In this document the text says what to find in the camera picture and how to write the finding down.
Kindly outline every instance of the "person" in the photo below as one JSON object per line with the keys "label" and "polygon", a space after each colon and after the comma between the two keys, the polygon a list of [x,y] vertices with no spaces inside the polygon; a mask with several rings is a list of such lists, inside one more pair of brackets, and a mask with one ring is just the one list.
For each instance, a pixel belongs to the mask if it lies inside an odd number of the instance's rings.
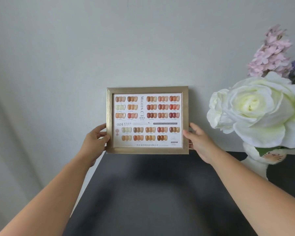
{"label": "person", "polygon": [[[183,131],[191,149],[211,164],[259,236],[295,236],[295,198],[220,149],[196,124]],[[110,139],[102,124],[85,137],[78,154],[0,232],[0,236],[62,235],[87,171]]]}

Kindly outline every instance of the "black table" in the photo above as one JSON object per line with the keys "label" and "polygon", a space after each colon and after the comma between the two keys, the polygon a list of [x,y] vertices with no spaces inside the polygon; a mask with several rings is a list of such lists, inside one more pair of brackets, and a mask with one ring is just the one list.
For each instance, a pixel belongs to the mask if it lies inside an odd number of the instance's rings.
{"label": "black table", "polygon": [[[245,153],[230,152],[239,160]],[[270,165],[295,197],[295,155]],[[105,154],[64,236],[256,235],[213,168],[189,155]]]}

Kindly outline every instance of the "framed nail color chart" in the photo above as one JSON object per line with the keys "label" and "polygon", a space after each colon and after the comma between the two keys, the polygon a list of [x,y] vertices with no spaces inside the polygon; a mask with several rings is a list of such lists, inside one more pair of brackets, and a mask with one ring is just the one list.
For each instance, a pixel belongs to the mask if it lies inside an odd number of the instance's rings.
{"label": "framed nail color chart", "polygon": [[188,87],[107,88],[108,153],[189,154]]}

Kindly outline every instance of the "person's left arm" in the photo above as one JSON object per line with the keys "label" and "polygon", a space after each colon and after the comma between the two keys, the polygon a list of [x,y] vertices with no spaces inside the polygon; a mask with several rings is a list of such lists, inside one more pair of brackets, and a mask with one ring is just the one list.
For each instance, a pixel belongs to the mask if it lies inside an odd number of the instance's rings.
{"label": "person's left arm", "polygon": [[0,236],[59,236],[70,218],[87,171],[109,140],[102,124],[87,134],[79,153],[17,214]]}

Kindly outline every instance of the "green leaf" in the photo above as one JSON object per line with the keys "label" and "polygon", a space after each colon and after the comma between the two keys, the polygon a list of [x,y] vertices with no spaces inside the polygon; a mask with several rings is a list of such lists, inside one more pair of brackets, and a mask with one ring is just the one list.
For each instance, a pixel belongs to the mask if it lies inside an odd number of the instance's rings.
{"label": "green leaf", "polygon": [[271,152],[275,149],[289,149],[289,150],[295,149],[295,148],[288,148],[283,146],[276,146],[276,147],[270,147],[270,148],[261,148],[261,147],[255,147],[255,148],[259,152],[259,156],[263,156],[267,152]]}

